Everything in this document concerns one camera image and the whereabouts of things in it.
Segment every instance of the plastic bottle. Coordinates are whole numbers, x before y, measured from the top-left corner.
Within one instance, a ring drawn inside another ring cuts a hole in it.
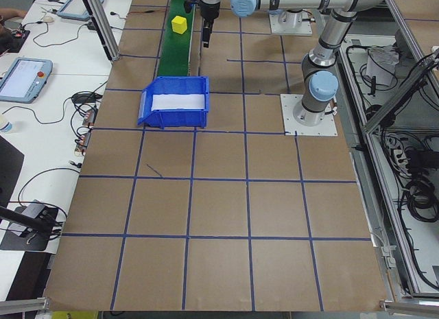
[[[0,113],[0,132],[9,132],[12,129],[12,124]]]

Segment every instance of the metal mounting plate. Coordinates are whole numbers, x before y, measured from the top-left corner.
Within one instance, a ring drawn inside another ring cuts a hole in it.
[[[282,25],[278,21],[279,15],[270,15],[270,27],[272,28],[272,34],[280,35],[293,35],[293,36],[312,36],[313,31],[311,29],[311,23],[309,21],[303,21],[300,26],[292,28],[288,25]],[[302,12],[302,18],[307,19],[308,13]]]
[[[303,95],[281,94],[283,127],[285,135],[299,136],[337,136],[334,116],[325,115],[322,122],[314,127],[304,126],[298,123],[293,117],[294,106],[302,99]],[[330,112],[331,105],[328,104],[326,112]]]

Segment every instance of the blue plastic bin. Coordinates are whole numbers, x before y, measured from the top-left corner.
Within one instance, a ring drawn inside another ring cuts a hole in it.
[[[203,109],[152,110],[154,95],[203,94]],[[157,77],[142,91],[137,124],[151,127],[206,127],[209,112],[209,79],[207,77]]]

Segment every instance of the green conveyor belt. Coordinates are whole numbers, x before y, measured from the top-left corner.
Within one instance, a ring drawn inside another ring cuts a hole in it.
[[[157,76],[188,76],[189,74],[194,9],[186,14],[183,6],[184,2],[185,0],[171,0],[169,4],[169,14],[163,35]],[[171,21],[177,15],[186,17],[187,31],[184,34],[177,34],[172,31]]]

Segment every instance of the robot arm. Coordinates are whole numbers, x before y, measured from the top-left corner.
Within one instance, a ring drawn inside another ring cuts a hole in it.
[[[376,6],[383,0],[230,0],[232,11],[238,17],[250,16],[255,10],[326,9],[333,8],[318,44],[309,53],[314,65],[322,68],[335,64],[338,50],[357,13]]]
[[[202,42],[204,47],[209,47],[214,20],[220,15],[221,0],[185,0],[186,12],[191,11],[191,5],[198,3],[201,17],[203,18]]]
[[[324,117],[327,104],[337,93],[337,78],[327,71],[335,64],[335,52],[340,48],[357,12],[376,6],[383,0],[230,0],[232,11],[239,17],[255,10],[333,8],[318,44],[302,61],[305,94],[297,103],[293,116],[305,126],[316,126]]]

